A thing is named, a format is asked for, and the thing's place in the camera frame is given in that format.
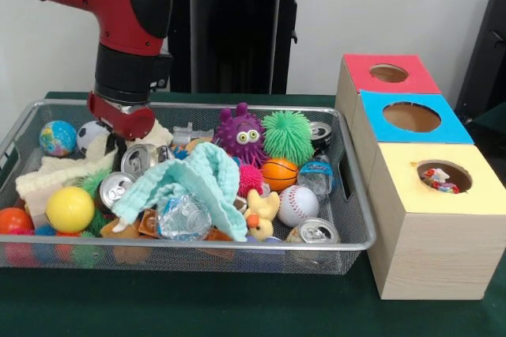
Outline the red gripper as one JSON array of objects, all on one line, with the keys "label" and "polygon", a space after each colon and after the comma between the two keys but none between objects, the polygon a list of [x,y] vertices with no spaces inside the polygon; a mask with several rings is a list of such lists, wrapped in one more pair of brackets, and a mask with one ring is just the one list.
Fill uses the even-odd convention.
[{"label": "red gripper", "polygon": [[96,119],[105,123],[117,134],[113,136],[116,154],[112,170],[120,171],[121,161],[126,152],[125,139],[135,140],[136,138],[144,138],[153,129],[155,115],[144,104],[117,104],[104,99],[94,92],[89,93],[87,105]]}]

